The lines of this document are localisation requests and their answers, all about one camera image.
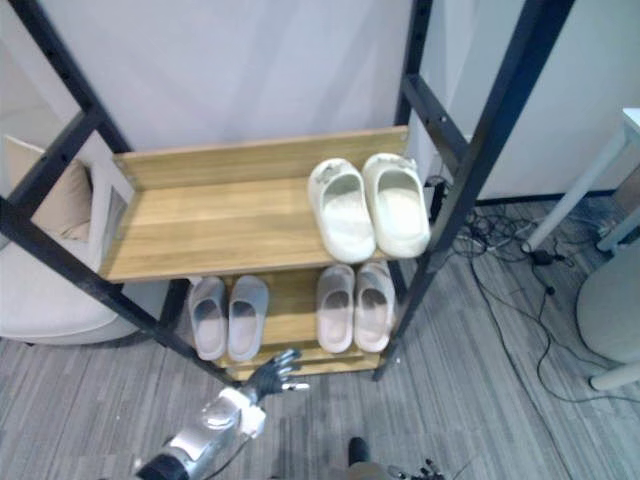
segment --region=striped carpet floor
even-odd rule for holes
[[[537,218],[552,206],[483,211]],[[611,200],[599,198],[581,202],[573,215],[600,223],[615,213]],[[556,290],[542,320],[580,356],[603,362],[581,345],[574,324],[578,289],[605,260],[592,243],[569,243],[589,234],[593,228],[577,221],[554,232],[574,265],[540,269]],[[487,288],[522,310],[537,311],[543,289],[526,263],[490,254],[473,262]],[[407,273],[413,268],[403,267]],[[345,478],[346,445],[354,435],[367,439],[383,464],[415,472],[429,457],[448,479],[464,465],[457,480],[640,478],[640,405],[553,398],[536,377],[545,346],[540,328],[504,305],[492,305],[524,388],[469,260],[452,256],[380,382],[373,383],[370,372],[312,376],[306,378],[309,392],[267,399],[264,434],[219,478]],[[179,328],[185,325],[182,318]],[[595,395],[586,378],[599,371],[557,346],[542,367],[550,387],[569,398]],[[140,337],[62,348],[0,340],[0,478],[127,478],[138,459],[149,458],[220,388]],[[612,393],[640,399],[640,385]]]

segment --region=wooden shelf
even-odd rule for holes
[[[380,356],[363,352],[355,345],[333,354],[324,351],[316,340],[315,290],[320,269],[304,269],[259,274],[269,286],[269,311],[260,352],[248,362],[237,363],[227,356],[218,365],[242,380],[274,355],[291,347],[302,352],[302,370],[296,375],[366,370],[378,366]],[[231,291],[237,275],[224,277]]]
[[[375,152],[404,150],[405,140],[406,127],[393,127],[118,156],[141,189],[100,273],[134,281],[330,265],[307,200],[307,175],[328,156],[360,167]]]
[[[330,265],[335,261],[322,245],[306,183],[294,178],[140,192],[101,274],[132,281]]]
[[[307,199],[322,160],[362,168],[378,152],[404,154],[407,127],[241,145],[127,153],[116,165],[135,188],[100,274],[117,282],[245,273],[269,285],[262,347],[249,362],[219,363],[239,380],[278,352],[302,352],[298,375],[374,369],[379,354],[327,353],[316,340],[315,292],[325,251]],[[374,258],[382,258],[380,252]]]

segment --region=black metal frame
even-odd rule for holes
[[[60,133],[40,161],[8,199],[0,197],[0,231],[87,294],[151,335],[222,382],[237,385],[224,368],[201,360],[195,349],[175,335],[170,324],[184,302],[188,283],[170,284],[160,319],[155,319],[110,283],[53,241],[30,217],[51,190],[89,135],[97,130],[114,153],[131,148],[102,106],[72,56],[35,0],[9,0],[21,21],[56,70],[78,105],[80,113]],[[400,302],[399,322],[383,352],[375,380],[382,377],[395,355],[418,305],[460,229],[473,208],[498,155],[506,143],[544,67],[571,10],[573,0],[526,0],[507,52],[471,142],[467,142],[420,76],[432,0],[414,0],[407,37],[395,123],[409,122],[411,111],[431,136],[444,164],[454,178],[433,226],[427,250],[417,259],[417,271],[409,287],[397,262],[390,262]]]
[[[430,1],[416,0],[412,25],[418,21],[416,12]],[[442,266],[447,252],[465,217],[473,208],[478,194],[491,169],[498,160],[513,127],[526,104],[531,90],[540,76],[560,31],[567,19],[573,0],[527,0],[509,41],[502,65],[489,93],[471,142],[467,143],[451,117],[420,77],[415,62],[407,68],[401,81],[401,96],[415,110],[422,124],[439,150],[443,162],[451,170],[453,186],[444,199],[433,225],[431,240],[426,251],[417,259],[413,276],[399,308],[398,327],[383,352],[380,366],[374,372],[374,380],[382,378],[391,364],[407,328],[415,316],[429,285]],[[421,36],[409,34],[408,52],[422,54],[424,42]],[[398,123],[408,123],[409,113],[400,103]]]
[[[171,324],[184,304],[188,288],[186,280],[170,282],[162,313],[160,318],[156,319],[123,294],[122,285],[104,280],[31,222],[33,213],[95,130],[114,153],[127,152],[131,148],[38,3],[34,0],[9,0],[9,3],[81,110],[11,192],[9,198],[0,197],[0,231],[78,288],[149,334],[161,345],[189,359],[225,384],[237,385],[239,382],[236,382],[224,368],[201,360],[196,350],[172,331]]]

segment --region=robotic arm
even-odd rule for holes
[[[288,374],[299,369],[300,357],[290,349],[258,368],[236,390],[225,388],[204,406],[198,417],[171,438],[160,453],[136,474],[143,480],[204,480],[214,458],[236,437],[246,443],[262,433],[266,413],[258,403],[267,395],[307,390],[306,383],[291,383]]]

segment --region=white stool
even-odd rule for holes
[[[589,275],[576,316],[587,346],[623,364],[592,377],[591,386],[608,390],[640,380],[640,240]]]

